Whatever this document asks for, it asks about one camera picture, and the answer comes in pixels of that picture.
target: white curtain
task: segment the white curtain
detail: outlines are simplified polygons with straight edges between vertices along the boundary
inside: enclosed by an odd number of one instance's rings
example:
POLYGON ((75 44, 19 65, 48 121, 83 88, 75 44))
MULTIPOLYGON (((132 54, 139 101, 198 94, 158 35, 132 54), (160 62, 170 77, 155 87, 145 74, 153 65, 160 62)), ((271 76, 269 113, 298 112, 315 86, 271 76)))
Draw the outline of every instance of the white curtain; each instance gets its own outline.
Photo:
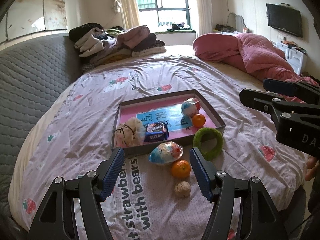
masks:
POLYGON ((198 7, 199 25, 196 26, 197 36, 211 33, 212 28, 212 2, 211 0, 196 0, 198 7))
POLYGON ((136 0, 113 0, 112 8, 115 13, 122 13, 124 29, 129 30, 139 26, 139 8, 136 0))

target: television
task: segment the television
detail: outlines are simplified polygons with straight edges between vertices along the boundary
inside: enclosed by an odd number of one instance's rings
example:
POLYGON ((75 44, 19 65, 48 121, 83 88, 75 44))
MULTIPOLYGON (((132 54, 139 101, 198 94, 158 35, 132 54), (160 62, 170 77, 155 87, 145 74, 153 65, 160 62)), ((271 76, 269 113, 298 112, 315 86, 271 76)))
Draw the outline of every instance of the television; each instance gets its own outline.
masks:
POLYGON ((268 25, 296 37, 302 35, 301 13, 289 6, 267 3, 268 25))

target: shallow box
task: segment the shallow box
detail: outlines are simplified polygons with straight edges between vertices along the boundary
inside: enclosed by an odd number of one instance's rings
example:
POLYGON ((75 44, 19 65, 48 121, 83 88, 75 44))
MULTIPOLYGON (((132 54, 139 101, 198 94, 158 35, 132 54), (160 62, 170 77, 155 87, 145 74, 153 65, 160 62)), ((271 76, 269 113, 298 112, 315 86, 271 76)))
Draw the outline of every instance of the shallow box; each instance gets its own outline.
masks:
MULTIPOLYGON (((139 118, 144 125, 167 121, 169 138, 166 141, 124 148, 126 158, 149 154, 160 143, 167 141, 176 142, 181 146, 192 145, 193 137, 198 129, 192 126, 191 120, 181 113, 181 104, 188 98, 197 98, 200 101, 200 113, 206 117, 204 127, 216 128, 223 134, 226 125, 208 101, 197 90, 185 90, 121 102, 113 125, 111 149, 116 148, 114 136, 116 127, 120 123, 125 123, 132 116, 139 118)), ((203 136, 202 141, 211 139, 213 137, 203 136)))

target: finger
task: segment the finger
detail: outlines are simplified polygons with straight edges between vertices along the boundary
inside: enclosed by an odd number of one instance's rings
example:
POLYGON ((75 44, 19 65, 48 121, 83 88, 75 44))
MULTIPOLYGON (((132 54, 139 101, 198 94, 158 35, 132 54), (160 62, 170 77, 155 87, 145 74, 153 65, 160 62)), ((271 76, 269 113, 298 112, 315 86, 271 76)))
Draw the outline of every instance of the finger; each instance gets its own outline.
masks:
POLYGON ((307 161, 307 168, 310 170, 316 166, 318 159, 316 157, 310 157, 307 161))
POLYGON ((319 163, 317 163, 314 168, 308 170, 307 174, 305 175, 306 181, 310 181, 316 176, 318 167, 319 167, 319 163))

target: orange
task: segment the orange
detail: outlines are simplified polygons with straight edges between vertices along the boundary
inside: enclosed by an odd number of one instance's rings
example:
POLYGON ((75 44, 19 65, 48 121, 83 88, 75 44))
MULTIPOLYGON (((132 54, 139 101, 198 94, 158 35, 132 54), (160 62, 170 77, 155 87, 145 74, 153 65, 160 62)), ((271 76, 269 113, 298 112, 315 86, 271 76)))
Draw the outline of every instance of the orange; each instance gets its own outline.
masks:
POLYGON ((204 124, 205 124, 205 117, 203 114, 195 114, 193 117, 192 117, 192 124, 197 127, 197 128, 200 128, 200 127, 203 127, 204 124))
POLYGON ((189 177, 191 172, 190 163, 186 160, 176 161, 171 166, 171 174, 175 178, 185 179, 189 177))

